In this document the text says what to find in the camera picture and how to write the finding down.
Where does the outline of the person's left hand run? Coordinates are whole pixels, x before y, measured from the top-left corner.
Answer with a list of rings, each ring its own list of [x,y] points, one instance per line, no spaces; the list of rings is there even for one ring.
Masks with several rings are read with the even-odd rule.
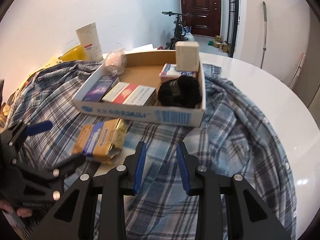
[[[4,210],[8,213],[14,212],[14,208],[12,207],[12,205],[4,199],[0,200],[0,208],[1,208],[1,210]],[[28,209],[25,207],[20,207],[16,210],[16,213],[19,217],[26,218],[26,217],[32,216],[33,211],[31,209]]]

